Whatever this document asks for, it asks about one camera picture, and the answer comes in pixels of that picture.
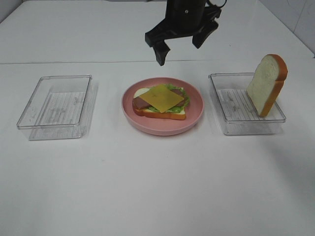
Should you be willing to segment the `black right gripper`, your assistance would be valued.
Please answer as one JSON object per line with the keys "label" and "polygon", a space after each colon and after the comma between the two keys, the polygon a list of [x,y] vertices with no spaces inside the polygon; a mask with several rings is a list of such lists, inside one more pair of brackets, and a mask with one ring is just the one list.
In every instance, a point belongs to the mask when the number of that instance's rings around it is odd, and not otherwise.
{"label": "black right gripper", "polygon": [[159,65],[165,64],[170,51],[164,40],[192,36],[193,45],[199,49],[219,27],[215,19],[220,17],[221,8],[208,0],[168,0],[165,18],[145,33],[145,41],[153,47]]}

